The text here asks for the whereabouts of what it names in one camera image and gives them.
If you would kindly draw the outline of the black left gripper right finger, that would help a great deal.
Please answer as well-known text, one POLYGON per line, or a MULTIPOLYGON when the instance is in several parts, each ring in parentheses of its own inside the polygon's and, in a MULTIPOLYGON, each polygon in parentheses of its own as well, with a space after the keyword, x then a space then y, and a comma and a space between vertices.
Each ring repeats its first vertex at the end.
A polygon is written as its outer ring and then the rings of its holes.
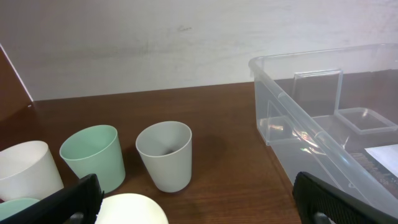
POLYGON ((397 224, 397 218, 375 209, 308 172, 299 172, 296 175, 292 195, 300 220, 304 224, 397 224))

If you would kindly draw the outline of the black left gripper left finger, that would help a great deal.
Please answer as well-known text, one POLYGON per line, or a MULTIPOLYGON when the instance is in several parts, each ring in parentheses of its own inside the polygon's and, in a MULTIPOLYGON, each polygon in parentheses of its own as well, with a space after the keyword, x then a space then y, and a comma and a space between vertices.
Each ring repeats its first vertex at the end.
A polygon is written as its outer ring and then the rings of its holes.
POLYGON ((104 199, 96 174, 88 174, 77 184, 59 190, 1 221, 3 224, 65 223, 74 215, 79 223, 94 224, 104 199))

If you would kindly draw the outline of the white small bowl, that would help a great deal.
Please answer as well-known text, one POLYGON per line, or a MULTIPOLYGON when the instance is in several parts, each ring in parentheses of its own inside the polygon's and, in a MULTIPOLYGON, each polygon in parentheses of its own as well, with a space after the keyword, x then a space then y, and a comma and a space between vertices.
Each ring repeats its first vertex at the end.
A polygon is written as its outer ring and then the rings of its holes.
POLYGON ((163 209, 151 198, 141 194, 117 194, 106 197, 95 224, 168 224, 163 209))

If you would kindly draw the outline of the mint green plastic cup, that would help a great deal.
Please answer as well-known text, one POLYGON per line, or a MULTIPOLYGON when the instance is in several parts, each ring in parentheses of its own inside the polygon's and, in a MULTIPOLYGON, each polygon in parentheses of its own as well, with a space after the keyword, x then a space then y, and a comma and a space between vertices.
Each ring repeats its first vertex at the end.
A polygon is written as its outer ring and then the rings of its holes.
POLYGON ((60 157, 78 178, 96 174, 105 193, 117 189, 126 171, 118 131, 110 125, 97 125, 71 135, 60 147, 60 157))

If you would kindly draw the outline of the white plastic cup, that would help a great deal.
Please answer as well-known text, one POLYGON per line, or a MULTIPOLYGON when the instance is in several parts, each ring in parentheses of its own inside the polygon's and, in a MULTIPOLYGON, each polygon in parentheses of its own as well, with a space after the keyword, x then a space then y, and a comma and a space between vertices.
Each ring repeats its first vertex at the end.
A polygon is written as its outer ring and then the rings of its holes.
POLYGON ((63 188, 46 142, 28 141, 1 151, 1 200, 42 200, 63 188))

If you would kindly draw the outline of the grey plastic cup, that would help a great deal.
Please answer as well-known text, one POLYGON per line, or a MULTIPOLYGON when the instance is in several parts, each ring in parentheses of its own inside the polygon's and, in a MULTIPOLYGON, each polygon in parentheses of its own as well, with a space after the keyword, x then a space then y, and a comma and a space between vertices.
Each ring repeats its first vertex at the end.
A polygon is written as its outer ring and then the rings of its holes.
POLYGON ((143 130, 136 149, 155 186, 167 193, 184 189, 192 178, 192 130, 178 121, 164 121, 143 130))

